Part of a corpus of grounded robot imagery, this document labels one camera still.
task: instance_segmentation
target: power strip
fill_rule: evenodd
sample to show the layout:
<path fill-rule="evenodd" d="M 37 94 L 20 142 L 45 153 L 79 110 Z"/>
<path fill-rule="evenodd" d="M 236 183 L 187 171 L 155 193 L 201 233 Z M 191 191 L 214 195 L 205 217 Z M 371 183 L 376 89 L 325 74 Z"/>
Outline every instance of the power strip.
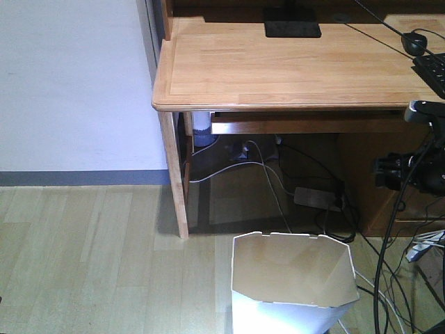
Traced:
<path fill-rule="evenodd" d="M 341 208 L 334 205 L 335 193 L 297 186 L 293 195 L 293 202 L 305 207 L 317 207 L 319 209 L 329 209 L 340 212 Z"/>

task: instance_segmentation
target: computer mouse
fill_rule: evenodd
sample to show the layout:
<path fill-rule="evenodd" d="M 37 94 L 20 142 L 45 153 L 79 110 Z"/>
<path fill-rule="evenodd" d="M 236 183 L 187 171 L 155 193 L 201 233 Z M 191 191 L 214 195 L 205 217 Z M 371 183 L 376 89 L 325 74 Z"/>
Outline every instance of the computer mouse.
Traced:
<path fill-rule="evenodd" d="M 428 40 L 420 33 L 404 33 L 402 34 L 402 45 L 403 49 L 411 56 L 421 56 L 425 53 Z"/>

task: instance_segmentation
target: white wall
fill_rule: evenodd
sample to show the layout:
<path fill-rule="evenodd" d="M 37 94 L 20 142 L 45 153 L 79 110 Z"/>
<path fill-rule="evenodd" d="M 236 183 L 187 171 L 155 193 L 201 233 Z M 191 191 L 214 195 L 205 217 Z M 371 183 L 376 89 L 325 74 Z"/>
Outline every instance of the white wall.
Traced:
<path fill-rule="evenodd" d="M 166 169 L 135 0 L 0 1 L 0 171 Z"/>

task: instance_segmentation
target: cable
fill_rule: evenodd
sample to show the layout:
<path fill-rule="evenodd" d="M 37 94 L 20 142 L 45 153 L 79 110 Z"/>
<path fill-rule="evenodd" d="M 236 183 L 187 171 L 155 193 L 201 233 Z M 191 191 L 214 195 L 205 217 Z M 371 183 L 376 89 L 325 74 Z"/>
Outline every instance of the cable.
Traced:
<path fill-rule="evenodd" d="M 211 148 L 213 145 L 215 145 L 220 140 L 220 138 L 221 138 L 221 136 L 218 136 L 212 144 L 206 146 L 205 148 L 202 148 L 199 151 L 192 153 L 192 157 L 194 157 L 195 155 L 197 155 L 199 153 L 203 153 L 205 150 L 208 150 L 209 148 Z"/>
<path fill-rule="evenodd" d="M 297 153 L 299 153 L 299 154 L 301 154 L 301 155 L 304 155 L 306 158 L 309 158 L 309 159 L 311 159 L 312 161 L 314 161 L 314 162 L 316 162 L 321 168 L 323 168 L 324 170 L 326 170 L 327 171 L 327 173 L 333 178 L 333 179 L 335 179 L 336 181 L 340 181 L 340 179 L 328 168 L 328 167 L 326 167 L 321 161 L 319 161 L 319 160 L 317 160 L 317 159 L 315 159 L 313 156 L 311 156 L 311 155 L 309 155 L 309 154 L 307 154 L 307 153 L 304 153 L 303 151 L 301 151 L 301 150 L 299 150 L 298 148 L 294 148 L 294 147 L 292 147 L 292 146 L 289 146 L 289 145 L 287 145 L 287 144 L 281 144 L 280 146 L 283 146 L 283 147 L 285 147 L 285 148 L 288 148 L 288 149 L 290 149 L 290 150 L 293 150 L 293 151 L 295 151 L 295 152 L 297 152 Z"/>
<path fill-rule="evenodd" d="M 270 187 L 270 190 L 272 191 L 272 194 L 273 194 L 273 197 L 275 199 L 275 202 L 277 203 L 278 210 L 280 211 L 281 217 L 283 218 L 283 221 L 284 221 L 284 224 L 286 225 L 287 230 L 289 231 L 289 233 L 292 233 L 291 227 L 289 226 L 289 223 L 287 222 L 287 219 L 286 219 L 286 217 L 285 217 L 285 215 L 283 213 L 280 201 L 278 200 L 278 197 L 277 197 L 277 194 L 276 194 L 276 192 L 275 192 L 275 190 L 273 188 L 272 182 L 270 181 L 269 174 L 267 173 L 267 170 L 266 170 L 266 165 L 264 164 L 263 155 L 261 153 L 261 150 L 259 149 L 258 144 L 255 143 L 254 141 L 246 141 L 246 143 L 252 143 L 257 148 L 257 151 L 258 151 L 258 154 L 259 154 L 259 158 L 261 159 L 261 163 L 263 165 L 264 174 L 266 174 L 266 178 L 267 178 L 267 181 L 269 183 L 269 187 Z"/>
<path fill-rule="evenodd" d="M 378 288 L 379 288 L 379 283 L 380 283 L 380 275 L 382 273 L 383 260 L 385 258 L 385 251 L 387 249 L 387 244 L 388 244 L 388 241 L 389 241 L 389 237 L 391 235 L 392 226 L 393 226 L 394 221 L 396 219 L 398 208 L 399 208 L 399 205 L 400 205 L 401 200 L 403 198 L 403 195 L 405 194 L 406 188 L 408 187 L 408 183 L 411 180 L 411 177 L 413 176 L 413 174 L 416 171 L 417 167 L 422 162 L 422 160 L 425 157 L 426 153 L 432 147 L 433 143 L 434 143 L 434 140 L 431 140 L 427 144 L 427 146 L 423 150 L 423 152 L 421 153 L 420 157 L 414 162 L 414 165 L 412 166 L 410 172 L 408 173 L 408 175 L 406 177 L 406 180 L 401 185 L 400 192 L 398 193 L 396 202 L 394 204 L 394 208 L 393 208 L 392 213 L 391 213 L 391 218 L 389 219 L 388 227 L 387 227 L 387 230 L 386 230 L 386 233 L 385 233 L 385 237 L 383 239 L 382 248 L 380 250 L 378 263 L 377 263 L 377 270 L 375 271 L 375 279 L 374 279 L 375 287 L 374 287 L 373 309 L 374 309 L 375 334 L 380 334 L 380 323 L 379 323 L 379 319 L 378 319 L 379 318 L 379 314 L 378 314 L 378 297 L 377 297 L 377 293 L 378 293 Z"/>
<path fill-rule="evenodd" d="M 371 247 L 371 249 L 374 251 L 374 253 L 377 254 L 377 256 L 379 256 L 380 253 L 379 253 L 379 251 L 377 250 L 377 248 L 375 248 L 374 245 L 373 245 L 373 244 L 372 244 L 372 243 L 371 243 L 371 242 L 370 242 L 370 241 L 369 241 L 369 240 L 368 240 L 362 233 L 360 233 L 360 234 L 362 235 L 363 240 L 364 240 L 364 241 Z M 401 292 L 401 294 L 402 294 L 403 301 L 404 301 L 404 303 L 405 303 L 405 307 L 406 307 L 407 312 L 408 312 L 408 319 L 405 319 L 405 318 L 401 315 L 400 311 L 398 311 L 398 316 L 399 316 L 401 319 L 403 319 L 403 321 L 404 321 L 406 324 L 410 325 L 411 328 L 418 329 L 416 326 L 414 326 L 414 323 L 413 323 L 413 321 L 412 321 L 412 312 L 411 312 L 411 308 L 410 308 L 410 305 L 409 305 L 409 303 L 408 303 L 408 298 L 407 298 L 407 296 L 406 296 L 405 290 L 403 290 L 403 287 L 402 287 L 402 284 L 401 284 L 400 280 L 397 278 L 395 272 L 391 269 L 391 267 L 389 266 L 389 264 L 388 264 L 386 261 L 383 261 L 383 263 L 385 264 L 385 266 L 387 267 L 387 269 L 388 269 L 389 272 L 391 273 L 391 279 L 394 278 L 394 280 L 396 281 L 397 286 L 398 286 L 398 288 L 399 288 L 399 290 L 400 290 L 400 292 Z M 394 307 L 395 307 L 395 309 L 398 310 L 398 308 L 396 307 L 395 298 L 394 298 L 394 289 L 392 289 L 392 290 L 393 290 L 392 301 L 393 301 L 393 303 L 394 303 Z"/>
<path fill-rule="evenodd" d="M 199 182 L 206 181 L 206 180 L 210 179 L 210 178 L 213 177 L 213 176 L 216 176 L 216 175 L 218 175 L 218 174 L 221 174 L 222 172 L 225 172 L 226 170 L 229 170 L 230 168 L 237 167 L 237 166 L 242 166 L 242 165 L 259 165 L 259 166 L 264 166 L 264 167 L 266 167 L 266 168 L 267 168 L 268 170 L 270 170 L 270 171 L 273 173 L 273 175 L 277 178 L 277 180 L 278 180 L 278 182 L 280 183 L 280 186 L 283 188 L 284 192 L 285 192 L 287 195 L 289 195 L 289 196 L 293 196 L 293 193 L 291 193 L 291 192 L 288 191 L 286 188 L 284 188 L 283 182 L 281 181 L 281 179 L 280 179 L 280 177 L 278 176 L 277 172 L 275 172 L 275 171 L 273 170 L 273 168 L 267 166 L 266 164 L 263 164 L 263 163 L 261 163 L 261 162 L 258 162 L 258 161 L 242 161 L 242 162 L 238 162 L 238 163 L 236 163 L 236 164 L 233 164 L 233 165 L 224 167 L 224 168 L 222 168 L 222 169 L 220 169 L 220 170 L 217 170 L 216 172 L 214 172 L 214 173 L 212 173 L 212 174 L 210 174 L 210 175 L 207 175 L 206 177 L 203 177 L 202 179 L 198 179 L 198 180 L 190 180 L 190 183 L 199 183 Z"/>
<path fill-rule="evenodd" d="M 350 334 L 348 329 L 345 327 L 345 325 L 343 325 L 340 319 L 337 322 L 339 323 L 341 329 L 343 329 L 343 332 L 345 332 L 345 334 Z"/>
<path fill-rule="evenodd" d="M 374 295 L 374 293 L 373 293 L 372 291 L 368 290 L 368 289 L 365 288 L 365 287 L 362 287 L 362 286 L 360 286 L 360 285 L 357 285 L 357 288 L 358 288 L 359 290 L 362 290 L 363 292 L 366 292 L 367 294 L 370 294 L 371 296 Z M 382 299 L 382 297 L 380 297 L 380 296 L 379 296 L 379 302 L 382 304 L 383 309 L 385 310 L 385 314 L 386 314 L 385 330 L 384 330 L 384 332 L 383 332 L 383 333 L 386 333 L 386 332 L 388 331 L 388 325 L 389 325 L 389 322 L 390 322 L 390 319 L 389 319 L 389 311 L 388 311 L 388 305 L 385 303 L 385 301 L 384 301 L 384 300 Z"/>
<path fill-rule="evenodd" d="M 379 296 L 381 296 L 386 301 L 387 305 L 389 305 L 389 308 L 391 308 L 392 312 L 396 316 L 398 325 L 400 326 L 400 329 L 402 330 L 402 334 L 406 334 L 405 327 L 403 327 L 403 324 L 402 324 L 402 319 L 399 317 L 398 313 L 396 312 L 396 309 L 395 309 L 393 303 L 385 296 L 385 294 L 383 292 L 381 292 L 379 289 L 376 289 L 375 288 L 376 285 L 374 285 L 368 278 L 366 278 L 364 275 L 362 275 L 358 270 L 355 270 L 355 273 L 359 277 L 361 277 L 366 283 L 368 283 L 370 286 L 372 286 L 374 288 L 374 292 L 373 292 L 373 298 L 374 299 L 378 300 Z"/>
<path fill-rule="evenodd" d="M 362 7 L 366 12 L 368 12 L 368 14 L 370 14 L 372 17 L 374 17 L 376 20 L 378 20 L 381 24 L 383 24 L 384 26 L 386 26 L 389 30 L 393 31 L 394 33 L 398 34 L 400 37 L 405 38 L 408 42 L 416 45 L 417 47 L 420 47 L 422 50 L 424 50 L 424 52 L 426 52 L 427 54 L 429 54 L 430 56 L 432 56 L 436 61 L 439 62 L 439 64 L 443 63 L 443 60 L 441 58 L 439 58 L 438 56 L 436 56 L 434 53 L 432 53 L 430 50 L 426 49 L 425 47 L 423 47 L 422 45 L 420 45 L 418 42 L 412 40 L 411 38 L 406 37 L 405 34 L 401 33 L 399 30 L 395 29 L 393 26 L 389 25 L 388 23 L 386 23 L 385 21 L 383 21 L 382 19 L 380 19 L 373 11 L 371 11 L 370 9 L 368 9 L 364 4 L 362 4 L 359 0 L 353 0 L 355 1 L 355 3 L 357 5 L 359 5 L 360 7 Z"/>
<path fill-rule="evenodd" d="M 346 206 L 345 207 L 348 208 L 348 210 L 350 212 L 350 216 L 352 217 L 353 222 L 351 223 L 350 220 L 348 219 L 348 217 L 346 216 L 346 213 L 345 213 L 345 211 L 342 208 L 343 207 L 342 203 L 339 203 L 339 205 L 337 205 L 337 203 L 335 202 L 335 203 L 333 203 L 333 205 L 337 205 L 337 207 L 339 207 L 341 209 L 340 211 L 343 214 L 343 217 L 345 218 L 347 223 L 353 228 L 353 231 L 347 237 L 342 237 L 342 236 L 339 236 L 337 234 L 328 232 L 325 227 L 326 227 L 327 215 L 329 213 L 329 208 L 326 209 L 326 215 L 325 215 L 325 219 L 324 219 L 323 228 L 318 224 L 317 218 L 318 218 L 318 216 L 321 213 L 324 212 L 324 210 L 320 211 L 319 213 L 317 213 L 315 215 L 314 222 L 315 222 L 315 225 L 317 225 L 317 227 L 320 228 L 320 230 L 323 231 L 323 234 L 326 234 L 326 235 L 328 235 L 329 237 L 331 237 L 333 239 L 336 239 L 336 240 L 344 242 L 344 243 L 350 243 L 350 242 L 354 241 L 354 238 L 355 238 L 355 235 L 356 235 L 357 226 L 358 226 L 358 219 L 356 219 L 355 215 L 353 214 L 353 209 L 355 209 L 355 208 L 353 208 L 350 205 L 348 194 L 345 191 L 344 181 L 341 180 L 339 177 L 337 177 L 325 164 L 323 164 L 321 161 L 319 161 L 318 159 L 314 158 L 313 156 L 303 152 L 302 150 L 299 150 L 298 148 L 294 148 L 294 147 L 292 147 L 290 145 L 287 145 L 287 144 L 284 144 L 284 143 L 281 143 L 280 146 L 288 148 L 290 150 L 293 150 L 293 151 L 297 152 L 298 154 L 301 154 L 304 157 L 309 158 L 312 161 L 316 162 L 337 183 L 336 184 L 336 202 L 341 202 L 342 201 L 342 199 L 341 199 L 342 197 L 345 198 L 345 201 L 346 201 Z"/>
<path fill-rule="evenodd" d="M 424 28 L 415 28 L 412 32 L 415 33 L 416 31 L 425 31 L 427 33 L 433 33 L 437 36 L 439 36 L 441 39 L 445 40 L 445 36 L 441 35 L 440 33 L 436 33 L 435 31 L 424 29 Z"/>

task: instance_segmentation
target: desk leg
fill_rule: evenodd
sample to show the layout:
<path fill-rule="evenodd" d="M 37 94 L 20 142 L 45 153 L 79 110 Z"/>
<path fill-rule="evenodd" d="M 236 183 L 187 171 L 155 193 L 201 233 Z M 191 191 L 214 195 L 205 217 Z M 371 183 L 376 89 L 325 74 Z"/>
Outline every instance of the desk leg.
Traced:
<path fill-rule="evenodd" d="M 164 140 L 165 153 L 167 155 L 168 172 L 172 186 L 173 201 L 175 202 L 176 218 L 178 221 L 179 236 L 188 238 L 188 224 L 186 213 L 186 202 L 184 197 L 184 184 L 181 178 L 180 156 L 177 141 L 174 113 L 158 112 L 161 123 L 162 137 Z"/>

